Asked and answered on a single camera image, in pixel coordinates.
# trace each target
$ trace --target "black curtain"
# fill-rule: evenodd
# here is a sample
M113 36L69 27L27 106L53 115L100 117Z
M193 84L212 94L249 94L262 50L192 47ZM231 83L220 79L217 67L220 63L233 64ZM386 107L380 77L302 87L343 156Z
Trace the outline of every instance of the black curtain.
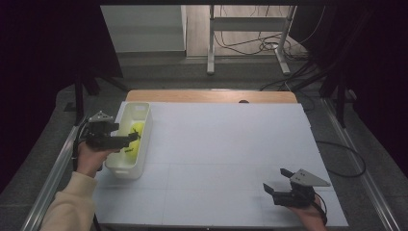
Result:
M96 73L122 73L96 1L2 1L0 23L3 191L48 122L61 89L78 74L95 83ZM97 85L88 90L99 91Z

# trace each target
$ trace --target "white plastic container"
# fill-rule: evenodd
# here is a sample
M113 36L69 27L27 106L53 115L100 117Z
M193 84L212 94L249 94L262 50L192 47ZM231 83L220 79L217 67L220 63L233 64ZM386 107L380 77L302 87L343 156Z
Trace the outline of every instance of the white plastic container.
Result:
M144 122L137 158L129 158L122 148L120 152L109 155L105 162L105 166L117 178L138 179L143 173L144 159L152 130L150 105L143 102L123 102L115 122L119 123L119 129L113 136L128 136L133 124Z

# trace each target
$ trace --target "gray carpet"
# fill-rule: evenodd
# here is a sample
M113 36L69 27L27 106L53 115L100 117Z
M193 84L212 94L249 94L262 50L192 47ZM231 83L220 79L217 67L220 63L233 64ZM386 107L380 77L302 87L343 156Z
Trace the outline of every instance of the gray carpet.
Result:
M231 89L258 90L261 85L285 78L274 59L216 60L216 74L206 74L205 60L169 59L159 62L147 60L135 63L128 57L121 60L124 79L118 82L130 89ZM297 70L303 63L290 63ZM115 116L119 103L126 97L123 92L105 81L98 80L101 92L95 97L90 109L96 113L103 110ZM333 125L323 109L318 89L320 82L308 86L296 94L302 103L312 125L316 140L340 142ZM57 106L41 137L33 147L27 160L20 168L9 186L0 195L0 229L20 230L38 193L45 182L51 167L72 128L75 113L65 112L68 102L74 101L73 87L61 90ZM382 145L372 135L359 117L354 113L352 104L345 107L346 130L352 137L361 155L365 158L368 170L373 175L379 189L393 210L401 230L408 230L408 180ZM345 150L330 145L318 145L323 161L328 168L355 172ZM71 167L65 170L59 190L69 180ZM345 179L330 174L339 196L348 228L335 230L386 230L373 207L360 179ZM147 228L105 227L105 230L146 230Z

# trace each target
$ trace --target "table leg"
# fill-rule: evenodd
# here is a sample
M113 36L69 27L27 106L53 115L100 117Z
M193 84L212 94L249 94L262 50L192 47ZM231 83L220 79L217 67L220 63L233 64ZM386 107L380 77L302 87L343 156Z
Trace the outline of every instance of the table leg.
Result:
M284 75L291 74L291 71L289 70L288 64L286 63L286 60L285 60L283 48L285 45L286 37L288 36L289 28L291 27L291 24L292 24L294 9L295 9L295 6L289 7L289 13L286 17L285 25L282 30L282 35L275 49L276 59L278 59L279 65L281 66L281 69Z
M208 46L207 74L213 75L214 67L214 5L210 6L210 44Z

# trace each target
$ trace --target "wall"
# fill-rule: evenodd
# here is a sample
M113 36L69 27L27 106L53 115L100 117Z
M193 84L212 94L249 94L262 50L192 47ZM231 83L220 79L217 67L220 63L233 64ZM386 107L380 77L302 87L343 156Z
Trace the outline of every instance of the wall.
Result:
M185 6L101 6L116 53L186 50Z

